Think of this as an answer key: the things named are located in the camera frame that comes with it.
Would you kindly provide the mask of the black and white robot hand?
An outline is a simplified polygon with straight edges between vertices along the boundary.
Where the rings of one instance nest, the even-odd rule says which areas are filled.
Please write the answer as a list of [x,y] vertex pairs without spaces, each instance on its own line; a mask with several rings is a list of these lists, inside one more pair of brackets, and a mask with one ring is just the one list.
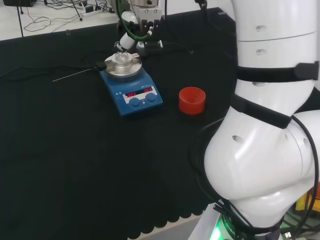
[[124,32],[114,44],[118,52],[125,53],[136,47],[140,55],[145,55],[148,47],[163,47],[160,40],[149,44],[163,17],[157,0],[117,0],[112,4],[112,9],[118,16],[120,30]]

